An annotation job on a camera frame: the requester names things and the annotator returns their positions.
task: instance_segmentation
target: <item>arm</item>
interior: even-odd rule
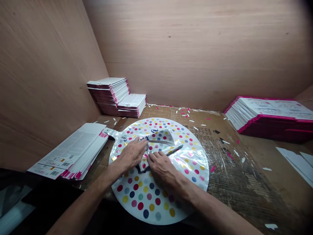
[[[62,214],[48,231],[47,235],[83,233],[92,215],[100,204],[103,195],[117,179],[128,169],[137,165],[146,150],[147,141],[138,143],[139,137],[131,141],[107,169],[79,196],[78,199]]]
[[[151,170],[199,210],[220,233],[262,235],[248,221],[177,171],[163,152],[151,153],[147,160]]]

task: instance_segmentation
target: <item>hand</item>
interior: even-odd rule
[[[124,167],[125,171],[138,165],[144,152],[147,150],[147,140],[143,139],[140,142],[138,141],[139,137],[130,141],[117,159],[119,164]]]
[[[170,186],[175,185],[175,179],[179,173],[174,165],[171,163],[168,156],[163,152],[150,153],[147,161],[151,170],[166,184]]]

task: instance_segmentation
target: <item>polka dot balloon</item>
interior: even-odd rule
[[[209,184],[209,166],[203,147],[191,131],[169,119],[147,118],[128,126],[115,138],[109,163],[117,159],[127,143],[137,136],[145,137],[155,133],[156,140],[162,140],[165,129],[170,130],[175,145],[184,145],[182,149],[169,155],[171,162],[191,182],[206,191]],[[155,143],[151,151],[171,148],[173,147],[166,144]],[[175,192],[164,188],[151,171],[139,173],[134,167],[118,179],[112,189],[118,201],[131,215],[150,224],[173,224],[185,219],[192,212],[189,205]]]

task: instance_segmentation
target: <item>cardboard floor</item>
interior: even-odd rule
[[[239,135],[223,113],[190,109],[190,117],[185,118],[181,112],[187,113],[177,107],[147,105],[139,119],[101,116],[98,123],[109,120],[105,124],[118,131],[140,119],[152,117],[181,123],[195,134],[206,150],[210,170],[215,166],[215,171],[210,173],[208,193],[264,234],[294,234],[306,228],[307,221],[312,218],[313,189],[275,148],[312,154],[304,145]],[[105,170],[113,143],[114,140],[106,143],[85,179],[76,182],[75,187],[86,189]],[[112,191],[105,197],[116,200]],[[197,215],[189,217],[186,223],[202,229],[206,227],[205,221]],[[278,230],[268,229],[264,224],[276,224]]]

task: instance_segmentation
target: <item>plywood wall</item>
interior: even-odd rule
[[[312,84],[301,1],[84,0],[110,76],[156,104],[223,111]]]
[[[81,0],[0,2],[0,167],[25,171],[99,112],[108,77]]]
[[[305,107],[313,110],[313,85],[298,94],[295,99]]]

